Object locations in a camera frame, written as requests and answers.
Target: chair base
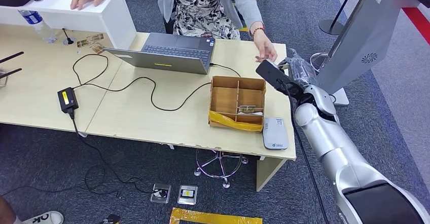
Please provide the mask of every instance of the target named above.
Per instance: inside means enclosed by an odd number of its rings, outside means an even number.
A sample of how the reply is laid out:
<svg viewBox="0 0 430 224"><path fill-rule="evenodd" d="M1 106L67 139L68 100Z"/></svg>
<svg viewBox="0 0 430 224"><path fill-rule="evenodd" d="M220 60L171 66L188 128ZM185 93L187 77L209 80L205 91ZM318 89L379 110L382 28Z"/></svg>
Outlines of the chair base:
<svg viewBox="0 0 430 224"><path fill-rule="evenodd" d="M203 172L208 177L221 178L224 180L223 187L228 189L230 187L230 182L228 181L228 177L235 174L239 170L241 164L248 164L248 158L243 156L242 154L230 155L230 154L227 154L227 153L221 152L221 151L213 151L213 152L215 153L215 156L213 158L211 158L210 160L208 160L207 162L205 162L203 164L200 164L199 160L198 160L199 149L196 150L197 169L194 171L194 175L200 176L201 173ZM237 163L235 169L228 174L225 172L225 168L224 168L224 164L223 164L223 158L237 158L238 159L238 163ZM216 160L219 161L219 163L220 163L220 167L221 167L221 171L222 171L223 175L213 175L213 174L210 174L210 173L206 172L205 170L203 170L203 168L205 166L209 165L210 163L212 163Z"/></svg>

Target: chair wheel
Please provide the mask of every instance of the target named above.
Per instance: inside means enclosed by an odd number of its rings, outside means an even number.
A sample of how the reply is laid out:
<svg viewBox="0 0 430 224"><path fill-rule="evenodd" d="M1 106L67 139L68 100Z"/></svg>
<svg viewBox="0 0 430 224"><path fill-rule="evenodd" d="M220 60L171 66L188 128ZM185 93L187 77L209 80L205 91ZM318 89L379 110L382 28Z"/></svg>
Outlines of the chair wheel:
<svg viewBox="0 0 430 224"><path fill-rule="evenodd" d="M224 187L225 189L228 189L228 188L230 187L230 182L224 182L224 183L223 183L223 187Z"/></svg>

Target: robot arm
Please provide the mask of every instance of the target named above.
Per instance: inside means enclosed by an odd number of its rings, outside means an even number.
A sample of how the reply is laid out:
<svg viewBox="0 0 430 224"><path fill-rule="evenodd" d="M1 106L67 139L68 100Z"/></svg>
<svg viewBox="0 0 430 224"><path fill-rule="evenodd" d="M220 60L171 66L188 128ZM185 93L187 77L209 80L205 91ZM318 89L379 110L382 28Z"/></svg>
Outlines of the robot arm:
<svg viewBox="0 0 430 224"><path fill-rule="evenodd" d="M296 99L297 124L321 161L344 223L430 223L426 209L406 190L373 168L339 123L330 95L317 86L304 90L264 61L257 73L276 90Z"/></svg>

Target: white partition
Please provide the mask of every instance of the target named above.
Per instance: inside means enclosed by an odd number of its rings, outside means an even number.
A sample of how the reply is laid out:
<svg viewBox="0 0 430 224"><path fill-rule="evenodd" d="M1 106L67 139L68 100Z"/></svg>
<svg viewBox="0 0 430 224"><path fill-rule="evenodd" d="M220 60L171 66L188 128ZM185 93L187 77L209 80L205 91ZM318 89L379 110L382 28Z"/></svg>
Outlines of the white partition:
<svg viewBox="0 0 430 224"><path fill-rule="evenodd" d="M21 7L0 6L0 24L28 25L17 10L34 10L51 28L106 32L115 48L130 47L137 32L125 0L104 0L97 7L89 2L80 11L71 10L70 2L42 0Z"/></svg>

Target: white sneaker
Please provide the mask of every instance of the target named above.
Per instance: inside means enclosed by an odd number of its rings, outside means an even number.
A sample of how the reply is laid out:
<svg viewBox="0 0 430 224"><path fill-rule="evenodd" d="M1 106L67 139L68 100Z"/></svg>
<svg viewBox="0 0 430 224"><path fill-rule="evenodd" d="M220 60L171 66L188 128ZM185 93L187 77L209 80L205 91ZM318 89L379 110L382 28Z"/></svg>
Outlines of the white sneaker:
<svg viewBox="0 0 430 224"><path fill-rule="evenodd" d="M63 224L64 216L58 211L48 211L23 221L23 224Z"/></svg>

